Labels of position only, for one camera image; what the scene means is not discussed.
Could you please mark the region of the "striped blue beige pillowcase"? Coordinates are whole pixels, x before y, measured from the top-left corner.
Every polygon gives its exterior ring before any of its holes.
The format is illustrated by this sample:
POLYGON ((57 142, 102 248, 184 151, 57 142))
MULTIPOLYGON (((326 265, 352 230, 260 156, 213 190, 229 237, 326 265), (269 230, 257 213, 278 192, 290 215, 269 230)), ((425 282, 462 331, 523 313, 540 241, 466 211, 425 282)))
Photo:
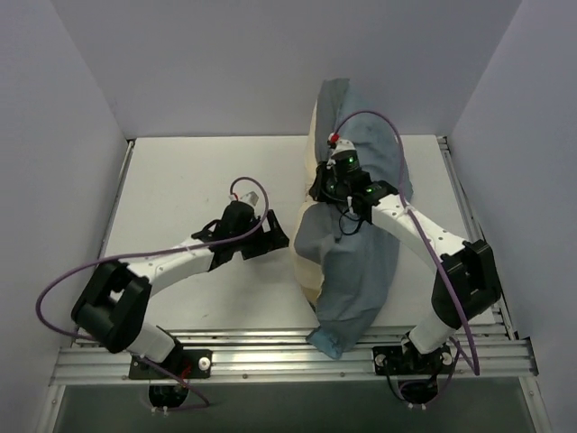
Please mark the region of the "striped blue beige pillowcase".
MULTIPOLYGON (((353 142, 362 168, 413 195, 392 128, 347 78, 324 81, 316 98, 305 149, 305 188, 326 161, 332 132, 353 142)), ((307 342, 332 359, 351 350, 386 303, 398 263, 399 241, 340 207, 305 197, 290 241, 294 273, 318 326, 307 342)))

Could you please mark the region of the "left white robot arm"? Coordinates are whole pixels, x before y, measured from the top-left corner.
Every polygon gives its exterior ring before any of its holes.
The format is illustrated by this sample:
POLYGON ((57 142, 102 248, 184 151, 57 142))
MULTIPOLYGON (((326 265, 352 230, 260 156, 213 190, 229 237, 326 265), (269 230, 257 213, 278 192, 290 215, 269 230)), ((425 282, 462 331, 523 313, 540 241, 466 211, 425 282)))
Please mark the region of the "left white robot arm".
POLYGON ((289 238, 272 210, 256 216, 253 205, 235 200, 174 253, 132 263, 114 259, 98 264, 71 318, 110 353, 128 351, 146 358, 159 377, 171 378, 190 361, 177 338, 145 322, 151 297, 193 275, 217 269, 236 253, 249 260, 288 245, 289 238))

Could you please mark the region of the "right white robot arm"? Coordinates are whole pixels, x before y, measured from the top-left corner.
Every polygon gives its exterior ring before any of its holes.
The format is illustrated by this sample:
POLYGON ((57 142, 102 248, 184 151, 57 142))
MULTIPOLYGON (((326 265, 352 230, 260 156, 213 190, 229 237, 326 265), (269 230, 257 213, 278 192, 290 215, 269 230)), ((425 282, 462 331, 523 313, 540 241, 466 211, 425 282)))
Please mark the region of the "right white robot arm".
POLYGON ((347 207, 360 221, 393 235, 435 272, 431 309, 409 331, 400 350, 400 361, 410 372, 423 371, 434 351, 500 300, 502 288, 489 244, 467 241, 440 227, 401 190, 373 180, 355 151, 319 162, 309 193, 316 201, 347 207))

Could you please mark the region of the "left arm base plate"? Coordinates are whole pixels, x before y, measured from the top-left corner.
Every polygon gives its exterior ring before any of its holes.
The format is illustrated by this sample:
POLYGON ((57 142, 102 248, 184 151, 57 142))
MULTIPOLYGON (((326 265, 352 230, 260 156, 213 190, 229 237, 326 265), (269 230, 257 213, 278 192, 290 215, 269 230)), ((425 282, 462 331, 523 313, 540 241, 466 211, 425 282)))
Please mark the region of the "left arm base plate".
MULTIPOLYGON (((205 348, 184 348, 176 355, 170 354, 160 367, 181 379, 208 379, 212 357, 213 352, 205 348)), ((128 377, 131 380, 169 379, 167 374, 150 367, 137 356, 132 357, 128 377)))

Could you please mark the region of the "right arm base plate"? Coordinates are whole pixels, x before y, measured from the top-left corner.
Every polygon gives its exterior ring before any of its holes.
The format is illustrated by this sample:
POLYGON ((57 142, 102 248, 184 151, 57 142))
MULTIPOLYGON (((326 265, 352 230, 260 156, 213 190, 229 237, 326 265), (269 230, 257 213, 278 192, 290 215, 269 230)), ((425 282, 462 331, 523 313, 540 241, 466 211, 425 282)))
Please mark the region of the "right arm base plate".
POLYGON ((372 349, 374 372, 379 376, 432 376, 447 374, 454 358, 447 345, 434 352, 421 355, 413 347, 404 345, 374 346, 372 349))

